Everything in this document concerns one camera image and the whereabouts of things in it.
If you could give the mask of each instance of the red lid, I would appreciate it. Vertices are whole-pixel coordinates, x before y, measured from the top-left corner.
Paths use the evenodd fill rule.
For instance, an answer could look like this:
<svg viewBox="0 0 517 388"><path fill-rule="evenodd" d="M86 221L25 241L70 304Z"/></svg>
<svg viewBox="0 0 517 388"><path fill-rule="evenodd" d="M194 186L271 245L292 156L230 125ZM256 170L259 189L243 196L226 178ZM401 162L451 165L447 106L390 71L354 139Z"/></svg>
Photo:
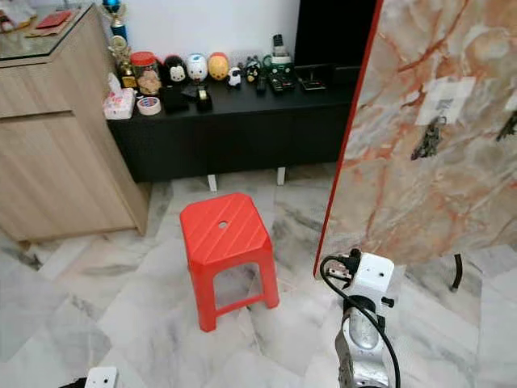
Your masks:
<svg viewBox="0 0 517 388"><path fill-rule="evenodd" d="M136 66L151 66L155 61L156 58L150 51L139 51L131 54L131 63Z"/></svg>

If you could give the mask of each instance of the stool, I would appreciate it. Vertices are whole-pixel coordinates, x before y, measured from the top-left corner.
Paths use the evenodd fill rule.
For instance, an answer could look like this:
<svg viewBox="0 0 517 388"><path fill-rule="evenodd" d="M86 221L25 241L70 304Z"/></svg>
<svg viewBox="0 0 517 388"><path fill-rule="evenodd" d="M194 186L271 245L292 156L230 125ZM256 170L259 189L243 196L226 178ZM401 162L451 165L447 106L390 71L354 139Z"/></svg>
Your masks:
<svg viewBox="0 0 517 388"><path fill-rule="evenodd" d="M270 309L279 304L271 240L249 196L235 193L197 202L179 217L201 330L214 330L219 315L251 303L265 301ZM263 293L218 310L214 277L247 263L258 264Z"/></svg>

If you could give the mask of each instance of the black cabinet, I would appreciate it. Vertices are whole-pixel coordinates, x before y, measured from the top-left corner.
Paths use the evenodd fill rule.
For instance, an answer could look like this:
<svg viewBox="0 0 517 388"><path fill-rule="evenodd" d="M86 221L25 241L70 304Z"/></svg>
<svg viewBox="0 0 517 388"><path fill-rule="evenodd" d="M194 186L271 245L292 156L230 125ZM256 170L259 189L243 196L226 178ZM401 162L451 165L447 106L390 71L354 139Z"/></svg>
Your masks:
<svg viewBox="0 0 517 388"><path fill-rule="evenodd" d="M354 85L274 95L212 83L213 110L110 120L137 182L337 160Z"/></svg>

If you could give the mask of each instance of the jar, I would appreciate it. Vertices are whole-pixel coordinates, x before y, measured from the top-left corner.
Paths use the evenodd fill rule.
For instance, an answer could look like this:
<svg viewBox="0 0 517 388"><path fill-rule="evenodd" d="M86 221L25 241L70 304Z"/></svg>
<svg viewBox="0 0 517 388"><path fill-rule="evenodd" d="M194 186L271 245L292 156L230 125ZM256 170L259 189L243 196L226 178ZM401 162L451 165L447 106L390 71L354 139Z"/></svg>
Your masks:
<svg viewBox="0 0 517 388"><path fill-rule="evenodd" d="M140 92L143 95L157 95L162 83L158 75L158 64L154 54L149 51L133 53L131 63L135 70Z"/></svg>

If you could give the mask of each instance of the marble floor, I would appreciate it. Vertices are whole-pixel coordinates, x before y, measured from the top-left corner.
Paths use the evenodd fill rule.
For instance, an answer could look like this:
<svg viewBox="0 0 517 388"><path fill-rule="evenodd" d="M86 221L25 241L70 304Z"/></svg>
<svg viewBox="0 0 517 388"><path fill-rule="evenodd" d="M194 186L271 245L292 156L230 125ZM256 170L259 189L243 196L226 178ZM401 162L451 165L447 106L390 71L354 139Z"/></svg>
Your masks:
<svg viewBox="0 0 517 388"><path fill-rule="evenodd" d="M57 388L96 365L117 387L336 387L339 300L312 277L332 165L218 176L153 187L146 236L117 232L40 244L28 252L0 236L0 386ZM231 192L254 198L275 246L280 305L262 303L200 331L179 212ZM465 252L456 294L451 257L397 267L385 311L404 387L515 386L517 254ZM222 306L256 293L255 268L215 280Z"/></svg>

